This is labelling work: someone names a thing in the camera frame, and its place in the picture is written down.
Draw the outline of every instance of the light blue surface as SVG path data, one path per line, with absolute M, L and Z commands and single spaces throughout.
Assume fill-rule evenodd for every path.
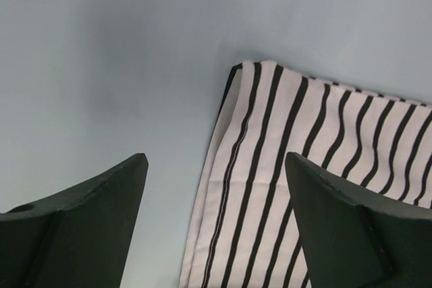
M 177 286 L 231 65 L 432 102 L 431 0 L 0 0 L 0 210 L 150 161 L 122 288 Z

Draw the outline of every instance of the black plastic part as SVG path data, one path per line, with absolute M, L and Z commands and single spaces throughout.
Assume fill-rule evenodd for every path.
M 0 214 L 0 288 L 118 288 L 147 168 L 145 155 L 135 154 Z
M 376 194 L 296 153 L 286 173 L 314 288 L 432 287 L 432 210 Z

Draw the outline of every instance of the striped fabric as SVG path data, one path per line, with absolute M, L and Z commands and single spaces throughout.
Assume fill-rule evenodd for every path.
M 431 208 L 431 121 L 427 105 L 271 61 L 234 67 L 196 196 L 180 288 L 311 287 L 284 172 L 288 151 Z

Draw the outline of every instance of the dark green object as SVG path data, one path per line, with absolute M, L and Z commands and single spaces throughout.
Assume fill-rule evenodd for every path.
M 0 288 L 118 288 L 148 163 L 129 159 L 0 214 Z
M 292 152 L 286 174 L 313 288 L 432 287 L 432 210 L 376 194 Z

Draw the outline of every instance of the black stripe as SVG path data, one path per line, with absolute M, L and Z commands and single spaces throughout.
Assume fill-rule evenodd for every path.
M 373 134 L 373 143 L 372 143 L 372 149 L 373 149 L 373 166 L 372 169 L 369 171 L 366 177 L 362 180 L 362 183 L 360 184 L 363 187 L 366 187 L 371 182 L 372 178 L 377 174 L 378 171 L 378 141 L 379 136 L 381 135 L 381 131 L 383 130 L 384 121 L 389 115 L 391 109 L 394 106 L 394 101 L 389 101 L 387 105 L 385 106 L 384 110 L 382 111 L 381 115 L 379 116 L 377 127 L 375 128 L 375 133 Z
M 324 95 L 323 98 L 321 99 L 321 108 L 319 110 L 317 120 L 313 124 L 313 127 L 310 130 L 310 134 L 308 135 L 308 138 L 306 139 L 306 142 L 304 144 L 302 156 L 304 156 L 305 158 L 308 157 L 309 152 L 311 151 L 313 141 L 315 141 L 315 138 L 317 138 L 320 129 L 323 127 L 325 114 L 327 112 L 327 99 L 329 98 L 329 94 L 330 94 L 330 85 L 325 84 Z
M 420 129 L 420 132 L 417 134 L 416 140 L 414 141 L 414 146 L 412 147 L 410 158 L 408 159 L 408 163 L 406 163 L 406 167 L 405 167 L 405 188 L 404 188 L 404 192 L 402 192 L 402 195 L 398 199 L 399 201 L 403 201 L 406 198 L 406 195 L 408 195 L 408 192 L 410 191 L 411 167 L 414 162 L 414 159 L 416 158 L 417 152 L 419 151 L 421 140 L 425 135 L 431 121 L 432 121 L 432 112 L 430 112 L 429 116 L 426 118 L 425 122 L 423 123 Z
M 232 266 L 234 264 L 234 258 L 236 257 L 238 242 L 240 240 L 240 235 L 242 232 L 244 219 L 246 217 L 246 211 L 248 208 L 250 195 L 252 193 L 253 182 L 255 180 L 255 177 L 257 176 L 256 174 L 257 174 L 257 169 L 258 169 L 258 165 L 259 165 L 259 159 L 261 157 L 261 152 L 263 150 L 265 136 L 267 135 L 267 129 L 269 127 L 271 112 L 273 110 L 277 88 L 279 86 L 279 82 L 281 80 L 283 70 L 284 70 L 283 67 L 281 67 L 280 65 L 277 65 L 275 68 L 275 72 L 273 74 L 273 81 L 272 81 L 271 87 L 270 87 L 269 99 L 267 101 L 267 106 L 265 107 L 265 113 L 264 113 L 263 122 L 262 122 L 263 126 L 261 128 L 261 133 L 260 133 L 258 142 L 256 143 L 254 154 L 252 156 L 252 162 L 251 162 L 251 166 L 250 166 L 250 170 L 249 170 L 249 174 L 248 174 L 248 179 L 246 180 L 246 185 L 245 185 L 246 187 L 244 190 L 242 203 L 240 205 L 240 212 L 238 215 L 236 228 L 234 230 L 231 249 L 229 251 L 227 266 L 225 268 L 225 273 L 223 274 L 221 287 L 227 287 L 228 286 L 228 281 L 230 279 L 229 277 L 231 275 Z M 251 274 L 252 274 L 252 269 L 250 269 L 250 271 L 246 271 L 245 280 L 246 280 L 246 278 L 247 278 L 247 280 L 249 280 Z
M 344 140 L 345 136 L 345 126 L 344 126 L 344 107 L 348 99 L 350 98 L 352 92 L 349 90 L 345 91 L 344 95 L 342 96 L 342 99 L 339 103 L 339 134 L 336 137 L 335 142 L 331 145 L 329 151 L 327 152 L 324 162 L 322 165 L 322 168 L 326 169 L 329 166 L 329 163 L 331 161 L 331 158 L 333 158 L 333 155 L 335 155 L 338 148 L 341 146 L 342 141 Z
M 308 285 L 308 282 L 309 282 L 309 272 L 306 272 L 300 288 L 306 288 L 306 286 Z
M 296 98 L 294 99 L 294 102 L 292 104 L 292 108 L 290 110 L 290 113 L 288 114 L 288 118 L 286 120 L 285 128 L 283 131 L 281 144 L 279 145 L 279 150 L 276 157 L 275 162 L 275 168 L 273 170 L 273 176 L 271 178 L 270 184 L 269 184 L 269 191 L 267 192 L 267 197 L 265 200 L 265 205 L 263 209 L 263 213 L 261 215 L 261 219 L 258 226 L 258 231 L 256 233 L 255 241 L 254 241 L 254 248 L 253 251 L 257 251 L 259 248 L 259 245 L 261 243 L 261 240 L 263 238 L 265 225 L 267 223 L 267 219 L 269 218 L 270 208 L 273 203 L 273 199 L 275 196 L 276 191 L 276 185 L 277 180 L 280 177 L 282 166 L 284 164 L 284 156 L 286 154 L 286 148 L 288 146 L 288 140 L 290 139 L 291 131 L 294 125 L 294 122 L 296 120 L 297 114 L 300 110 L 300 107 L 302 105 L 304 96 L 306 94 L 308 88 L 308 80 L 305 77 L 302 77 L 302 81 L 300 84 L 300 87 L 297 91 Z
M 209 284 L 211 267 L 212 267 L 213 261 L 215 259 L 216 245 L 217 245 L 217 241 L 219 239 L 219 236 L 221 234 L 222 223 L 223 223 L 223 219 L 225 217 L 225 212 L 226 212 L 227 197 L 228 197 L 228 194 L 230 192 L 230 185 L 229 184 L 230 184 L 230 179 L 232 176 L 232 166 L 235 164 L 235 162 L 237 160 L 239 147 L 240 147 L 241 143 L 243 142 L 243 139 L 244 139 L 246 132 L 247 132 L 247 129 L 248 129 L 249 118 L 252 115 L 252 110 L 254 109 L 255 100 L 257 99 L 257 90 L 258 90 L 260 78 L 261 78 L 261 66 L 255 64 L 255 74 L 254 74 L 254 80 L 252 83 L 252 89 L 250 91 L 250 96 L 249 96 L 248 110 L 247 110 L 247 112 L 243 118 L 241 128 L 240 128 L 240 133 L 238 134 L 238 139 L 236 140 L 236 143 L 234 143 L 234 145 L 232 147 L 231 156 L 229 158 L 229 163 L 228 163 L 227 169 L 225 170 L 225 175 L 223 177 L 223 190 L 221 193 L 221 202 L 219 205 L 219 212 L 217 215 L 215 232 L 213 233 L 213 236 L 211 238 L 211 243 L 209 246 L 209 255 L 207 257 L 207 262 L 206 262 L 206 267 L 205 267 L 205 272 L 204 272 L 205 275 L 202 278 L 202 281 L 203 281 L 202 285 L 201 285 L 202 288 L 207 288 L 207 286 Z
M 419 205 L 419 200 L 423 198 L 423 196 L 425 195 L 427 178 L 429 176 L 431 166 L 432 166 L 432 154 L 429 156 L 429 160 L 427 161 L 425 171 L 423 171 L 423 176 L 421 177 L 421 192 L 418 195 L 418 197 L 414 200 L 414 205 L 416 206 Z
M 311 151 L 312 144 L 315 141 L 315 139 L 317 138 L 319 131 L 323 127 L 325 114 L 327 111 L 327 99 L 329 97 L 329 93 L 330 93 L 330 86 L 328 84 L 325 84 L 325 90 L 324 90 L 323 98 L 321 99 L 321 108 L 320 108 L 318 117 L 315 120 L 315 123 L 314 123 L 314 125 L 313 125 L 313 127 L 312 127 L 312 129 L 308 135 L 308 138 L 306 139 L 306 142 L 304 144 L 302 156 L 304 156 L 305 158 L 308 157 L 309 152 Z M 288 207 L 287 207 L 287 210 L 285 211 L 285 213 L 287 213 L 287 212 L 291 213 L 292 212 L 292 209 L 290 207 L 291 207 L 291 200 L 290 200 L 290 203 L 288 204 Z M 281 235 L 281 237 L 280 237 L 281 241 L 285 236 L 284 234 L 285 234 L 287 224 L 281 225 L 281 228 L 283 227 L 283 235 L 281 235 L 281 231 L 279 230 L 279 234 Z M 279 249 L 280 249 L 280 245 L 275 245 L 275 247 L 273 248 L 273 252 L 272 252 L 271 256 L 272 256 L 272 259 L 275 258 L 275 263 L 277 260 L 277 255 L 279 254 Z M 300 253 L 300 250 L 294 250 L 293 251 L 293 254 L 291 255 L 290 264 L 295 264 L 299 253 Z M 267 268 L 265 278 L 268 281 L 270 281 L 271 275 L 273 273 L 273 268 L 274 268 L 274 265 L 272 267 L 269 266 Z M 290 283 L 291 275 L 292 274 L 286 275 L 286 277 L 288 276 L 288 284 Z
M 232 81 L 234 80 L 234 77 L 236 76 L 237 71 L 239 69 L 242 69 L 242 68 L 243 68 L 242 63 L 237 64 L 237 65 L 233 66 L 233 68 L 231 68 L 231 72 L 229 73 L 227 84 L 226 84 L 225 90 L 223 92 L 221 106 L 219 107 L 219 112 L 217 113 L 217 118 L 219 118 L 219 115 L 221 114 L 221 110 L 222 110 L 223 104 L 225 104 L 225 100 L 227 98 L 228 92 L 230 91 Z
M 340 104 L 339 104 L 339 117 L 340 117 L 340 128 L 339 128 L 339 134 L 337 135 L 337 138 L 335 140 L 335 142 L 332 144 L 331 148 L 329 149 L 329 151 L 327 152 L 327 155 L 323 161 L 322 164 L 322 168 L 327 168 L 328 164 L 330 163 L 331 159 L 333 158 L 336 150 L 340 147 L 340 145 L 342 144 L 342 140 L 344 139 L 344 134 L 345 134 L 345 128 L 344 128 L 344 107 L 345 104 L 348 102 L 348 99 L 350 97 L 351 92 L 349 90 L 345 91 L 344 95 L 341 98 Z M 317 133 L 313 136 L 313 139 L 311 140 L 311 142 L 313 142 L 315 140 L 317 136 Z M 291 260 L 290 260 L 290 265 L 288 266 L 287 269 L 287 273 L 285 275 L 285 281 L 284 281 L 284 286 L 283 287 L 288 287 L 288 285 L 290 284 L 290 279 L 292 276 L 292 271 L 294 269 L 294 265 L 297 261 L 298 255 L 300 253 L 300 238 L 297 241 L 297 245 L 296 248 L 294 248 L 294 251 L 291 255 Z
M 296 247 L 294 248 L 294 251 L 292 252 L 293 256 L 298 256 L 298 254 L 300 253 L 300 249 L 301 249 L 301 244 L 300 244 L 300 238 L 297 239 L 297 243 L 296 243 Z M 292 271 L 294 270 L 294 265 L 296 263 L 297 258 L 291 258 L 290 260 L 290 264 L 288 265 L 288 268 L 286 269 L 286 274 L 285 274 L 285 279 L 283 280 L 283 288 L 288 288 L 289 284 L 290 284 L 290 279 L 292 276 Z
M 279 256 L 279 251 L 282 245 L 282 241 L 284 240 L 283 238 L 285 237 L 285 231 L 286 231 L 286 227 L 288 226 L 288 221 L 290 220 L 291 213 L 292 213 L 292 204 L 290 200 L 290 202 L 288 203 L 288 207 L 285 209 L 285 213 L 283 214 L 284 216 L 282 218 L 282 223 L 279 228 L 279 232 L 277 234 L 273 251 L 271 253 L 271 259 L 270 259 L 269 266 L 267 267 L 267 272 L 264 278 L 263 287 L 270 286 L 271 274 L 273 273 L 273 270 L 276 265 L 277 257 Z
M 372 104 L 373 97 L 368 96 L 364 101 L 364 104 L 357 115 L 356 120 L 356 136 L 357 136 L 357 150 L 354 153 L 354 156 L 351 158 L 350 162 L 345 166 L 344 171 L 342 172 L 342 178 L 347 179 L 351 170 L 356 166 L 357 162 L 360 160 L 363 151 L 362 138 L 361 138 L 361 125 L 363 119 L 365 118 L 366 112 Z
M 401 120 L 398 129 L 396 130 L 393 142 L 391 143 L 391 150 L 390 150 L 390 156 L 389 156 L 389 168 L 390 168 L 390 174 L 389 179 L 387 180 L 387 183 L 385 184 L 384 188 L 379 192 L 381 195 L 385 195 L 389 190 L 390 187 L 393 184 L 394 180 L 394 158 L 396 156 L 396 150 L 398 149 L 400 138 L 402 137 L 402 134 L 404 133 L 404 130 L 406 126 L 408 125 L 408 122 L 410 121 L 410 118 L 412 114 L 414 113 L 414 110 L 416 109 L 415 105 L 410 105 L 410 108 L 405 113 L 404 118 Z

